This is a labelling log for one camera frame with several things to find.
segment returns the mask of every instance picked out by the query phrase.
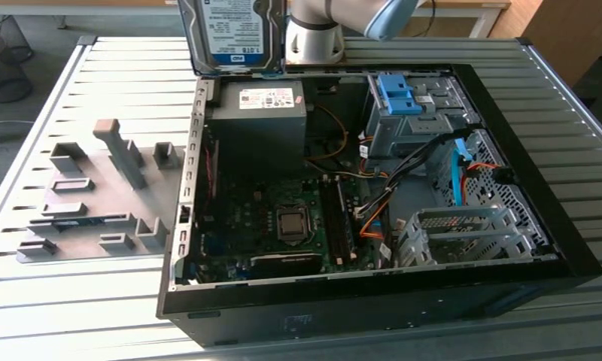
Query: hard drive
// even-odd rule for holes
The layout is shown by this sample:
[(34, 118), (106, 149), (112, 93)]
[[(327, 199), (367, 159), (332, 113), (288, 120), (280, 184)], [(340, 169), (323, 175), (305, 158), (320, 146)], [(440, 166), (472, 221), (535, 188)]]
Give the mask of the hard drive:
[(196, 75), (279, 72), (285, 0), (179, 0)]

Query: sticker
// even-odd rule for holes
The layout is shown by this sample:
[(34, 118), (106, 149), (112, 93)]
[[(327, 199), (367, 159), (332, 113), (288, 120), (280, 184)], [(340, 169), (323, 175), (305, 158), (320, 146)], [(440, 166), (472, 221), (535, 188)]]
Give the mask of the sticker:
[(415, 96), (414, 100), (416, 100), (418, 103), (434, 103), (431, 96)]
[(390, 261), (390, 257), (392, 256), (392, 251), (390, 250), (388, 246), (386, 246), (383, 243), (379, 246), (379, 253)]
[(394, 230), (400, 231), (406, 228), (406, 221), (402, 218), (398, 218), (398, 220), (394, 221)]
[(293, 108), (292, 88), (243, 89), (239, 109)]
[(368, 159), (368, 147), (366, 145), (359, 146), (359, 156), (363, 159)]
[(263, 20), (253, 0), (204, 0), (203, 16), (212, 54), (261, 54)]

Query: motherboard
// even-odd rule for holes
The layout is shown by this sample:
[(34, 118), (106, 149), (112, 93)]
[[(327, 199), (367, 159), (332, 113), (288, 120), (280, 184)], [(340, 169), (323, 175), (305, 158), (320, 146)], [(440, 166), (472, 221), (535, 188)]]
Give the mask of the motherboard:
[(349, 218), (360, 205), (354, 177), (220, 185), (200, 238), (203, 282), (328, 274), (374, 267)]

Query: white cable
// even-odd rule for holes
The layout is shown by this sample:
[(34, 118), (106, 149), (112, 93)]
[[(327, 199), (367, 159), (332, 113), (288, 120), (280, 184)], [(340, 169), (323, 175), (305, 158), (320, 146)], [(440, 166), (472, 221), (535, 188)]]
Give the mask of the white cable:
[(32, 122), (29, 120), (0, 120), (0, 124), (4, 123), (25, 123), (25, 124), (33, 124), (36, 122)]

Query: blue tab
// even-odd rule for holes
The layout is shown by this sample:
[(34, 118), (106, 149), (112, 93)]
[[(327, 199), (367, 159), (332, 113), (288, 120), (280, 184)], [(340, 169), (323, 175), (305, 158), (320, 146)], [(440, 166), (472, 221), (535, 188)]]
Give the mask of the blue tab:
[(463, 160), (472, 162), (472, 155), (468, 153), (468, 149), (466, 149), (466, 143), (462, 138), (455, 139), (455, 146), (458, 148), (458, 154), (463, 157)]
[(412, 98), (412, 87), (400, 74), (378, 76), (379, 91), (388, 103), (390, 115), (415, 115), (422, 113), (422, 106)]

